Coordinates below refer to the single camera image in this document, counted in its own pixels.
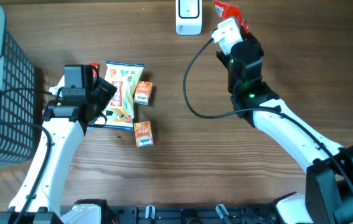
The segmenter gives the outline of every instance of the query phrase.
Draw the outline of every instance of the white device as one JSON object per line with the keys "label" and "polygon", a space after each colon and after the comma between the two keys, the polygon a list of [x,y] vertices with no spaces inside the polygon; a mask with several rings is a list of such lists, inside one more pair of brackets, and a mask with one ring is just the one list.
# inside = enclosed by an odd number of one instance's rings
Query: white device
{"label": "white device", "polygon": [[202,28],[202,0],[176,0],[176,32],[197,35]]}

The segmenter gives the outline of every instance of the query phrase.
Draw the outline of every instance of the black cable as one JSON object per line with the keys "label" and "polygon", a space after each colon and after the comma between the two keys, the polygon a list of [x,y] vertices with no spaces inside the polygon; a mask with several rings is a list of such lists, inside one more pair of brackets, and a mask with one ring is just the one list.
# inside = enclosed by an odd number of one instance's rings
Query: black cable
{"label": "black cable", "polygon": [[234,98],[235,101],[237,101],[237,99],[236,99],[236,97],[237,97],[237,88],[239,86],[241,86],[241,84],[243,84],[243,80],[241,80],[241,79],[238,79],[236,81],[236,83],[234,83],[234,86],[233,86],[233,98]]}
{"label": "black cable", "polygon": [[208,40],[208,42],[197,52],[197,54],[193,57],[193,59],[191,60],[190,64],[187,66],[186,72],[184,74],[183,77],[183,95],[184,95],[184,100],[186,101],[186,105],[189,108],[189,110],[195,114],[196,116],[200,117],[200,118],[205,118],[205,119],[216,119],[216,118],[224,118],[226,116],[230,116],[233,114],[237,114],[237,113],[242,113],[242,112],[247,112],[247,111],[265,111],[265,112],[269,112],[269,113],[273,113],[273,114],[277,114],[279,116],[281,116],[282,118],[286,118],[287,120],[291,121],[292,123],[294,123],[295,125],[297,125],[299,128],[302,129],[302,131],[304,131],[317,145],[319,145],[319,147],[329,156],[330,161],[335,165],[335,167],[337,168],[337,170],[341,173],[341,175],[345,178],[345,181],[348,184],[349,190],[352,193],[353,196],[353,184],[350,180],[350,178],[348,177],[348,175],[345,173],[344,169],[341,167],[341,165],[338,164],[338,162],[335,160],[334,156],[331,154],[331,152],[325,147],[325,145],[323,143],[321,143],[310,131],[308,131],[302,124],[300,124],[299,122],[297,122],[295,119],[289,117],[288,115],[284,114],[284,113],[280,113],[277,111],[273,111],[273,110],[269,110],[269,109],[264,109],[264,108],[248,108],[248,109],[242,109],[242,110],[236,110],[236,111],[231,111],[228,113],[224,113],[224,114],[220,114],[220,115],[202,115],[199,114],[198,112],[196,112],[193,107],[190,105],[189,100],[187,99],[187,95],[186,95],[186,78],[187,75],[189,74],[189,70],[191,68],[191,66],[193,65],[194,61],[196,60],[196,58],[204,51],[204,49],[213,41],[213,39]]}
{"label": "black cable", "polygon": [[[34,88],[11,88],[8,90],[1,91],[0,96],[3,96],[6,93],[9,93],[10,91],[36,91],[38,93],[52,95],[51,92],[44,91],[44,90],[36,90]],[[27,125],[32,128],[37,128],[37,129],[42,130],[42,132],[45,133],[46,138],[47,138],[47,149],[46,149],[44,161],[42,163],[42,166],[39,169],[39,172],[38,172],[38,175],[35,179],[35,182],[31,187],[31,191],[27,197],[27,200],[26,200],[24,206],[22,207],[22,209],[19,213],[19,216],[17,217],[16,221],[14,222],[14,223],[19,223],[21,221],[22,217],[24,216],[24,213],[26,212],[28,206],[30,205],[32,199],[34,198],[35,191],[37,190],[40,179],[42,178],[42,174],[44,173],[45,167],[47,165],[47,161],[49,159],[50,150],[52,148],[52,139],[50,138],[50,133],[48,132],[48,130],[46,130],[44,127],[42,127],[41,125],[38,125],[38,124],[28,123],[28,122],[3,122],[3,121],[0,121],[0,125],[7,125],[7,126]]]}
{"label": "black cable", "polygon": [[96,80],[95,83],[93,84],[93,87],[96,88],[99,85],[99,69],[96,68],[96,66],[92,66],[92,69],[96,72]]}
{"label": "black cable", "polygon": [[107,117],[103,113],[100,113],[100,116],[104,118],[104,124],[91,124],[91,125],[88,125],[88,127],[91,127],[91,128],[104,128],[106,126],[106,123],[107,123]]}
{"label": "black cable", "polygon": [[60,87],[58,90],[57,90],[57,93],[56,93],[56,98],[55,98],[55,101],[57,102],[60,98],[60,93],[62,92],[62,90],[64,89],[64,87]]}

